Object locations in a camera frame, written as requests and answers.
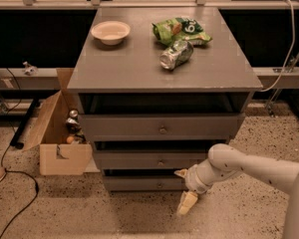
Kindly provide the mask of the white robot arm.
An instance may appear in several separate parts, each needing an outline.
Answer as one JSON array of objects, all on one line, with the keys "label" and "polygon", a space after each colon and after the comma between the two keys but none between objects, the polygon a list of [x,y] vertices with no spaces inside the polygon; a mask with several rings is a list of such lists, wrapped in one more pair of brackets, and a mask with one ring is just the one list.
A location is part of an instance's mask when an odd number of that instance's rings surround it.
[{"label": "white robot arm", "polygon": [[299,162],[247,155],[224,143],[213,145],[207,159],[174,174],[183,178],[187,191],[177,207],[185,215],[215,182],[247,174],[289,195],[282,239],[299,239]]}]

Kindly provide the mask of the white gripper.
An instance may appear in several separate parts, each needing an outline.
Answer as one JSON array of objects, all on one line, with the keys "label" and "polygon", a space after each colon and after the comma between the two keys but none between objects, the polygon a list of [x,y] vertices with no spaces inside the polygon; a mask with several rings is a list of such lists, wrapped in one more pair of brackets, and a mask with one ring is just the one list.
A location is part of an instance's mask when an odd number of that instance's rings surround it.
[{"label": "white gripper", "polygon": [[211,188],[210,185],[205,184],[198,177],[197,173],[198,165],[195,164],[188,170],[181,169],[174,172],[175,175],[184,178],[185,185],[189,191],[184,191],[180,197],[179,204],[177,206],[176,213],[178,215],[185,215],[197,202],[198,195],[203,194]]}]

